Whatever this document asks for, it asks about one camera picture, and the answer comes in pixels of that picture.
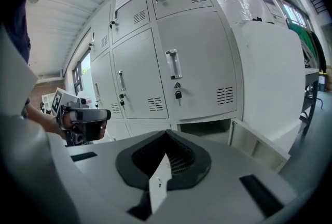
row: black slot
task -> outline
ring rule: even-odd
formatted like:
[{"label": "black slot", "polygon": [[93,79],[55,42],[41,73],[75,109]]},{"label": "black slot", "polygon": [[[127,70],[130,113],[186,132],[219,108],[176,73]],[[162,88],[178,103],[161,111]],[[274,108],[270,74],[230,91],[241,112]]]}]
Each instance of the black slot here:
[{"label": "black slot", "polygon": [[283,205],[255,175],[243,176],[239,180],[266,217],[272,216],[283,208]]},{"label": "black slot", "polygon": [[73,156],[71,156],[71,158],[74,162],[76,162],[76,161],[80,161],[80,160],[90,159],[90,158],[95,157],[95,156],[97,156],[96,153],[87,152],[87,153],[83,153],[83,154],[73,155]]}]

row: gray floor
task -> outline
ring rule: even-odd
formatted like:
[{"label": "gray floor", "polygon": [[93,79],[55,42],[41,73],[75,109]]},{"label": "gray floor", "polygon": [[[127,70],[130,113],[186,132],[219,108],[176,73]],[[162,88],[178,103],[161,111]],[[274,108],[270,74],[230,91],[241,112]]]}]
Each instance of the gray floor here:
[{"label": "gray floor", "polygon": [[289,161],[280,171],[289,184],[301,194],[315,188],[332,157],[332,93],[319,92],[314,116],[306,136],[297,136]]}]

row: corrugated ceiling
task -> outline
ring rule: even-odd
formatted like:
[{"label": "corrugated ceiling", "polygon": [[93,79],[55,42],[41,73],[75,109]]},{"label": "corrugated ceiling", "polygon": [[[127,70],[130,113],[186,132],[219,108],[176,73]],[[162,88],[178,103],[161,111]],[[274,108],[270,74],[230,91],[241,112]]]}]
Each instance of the corrugated ceiling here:
[{"label": "corrugated ceiling", "polygon": [[27,2],[27,30],[31,40],[29,65],[36,75],[60,72],[80,30],[104,1]]}]

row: green cloth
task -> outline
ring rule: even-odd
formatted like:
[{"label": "green cloth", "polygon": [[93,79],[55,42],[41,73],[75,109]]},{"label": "green cloth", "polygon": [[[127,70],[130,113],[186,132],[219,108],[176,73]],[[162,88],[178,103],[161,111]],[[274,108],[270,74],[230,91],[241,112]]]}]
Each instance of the green cloth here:
[{"label": "green cloth", "polygon": [[292,30],[295,31],[297,33],[297,35],[299,35],[300,39],[304,41],[304,43],[308,46],[308,48],[310,49],[310,51],[312,52],[313,56],[316,59],[317,62],[317,54],[315,52],[315,48],[312,45],[311,39],[307,33],[307,30],[304,27],[301,27],[299,25],[296,25],[292,22],[290,22],[288,24],[288,27]]}]

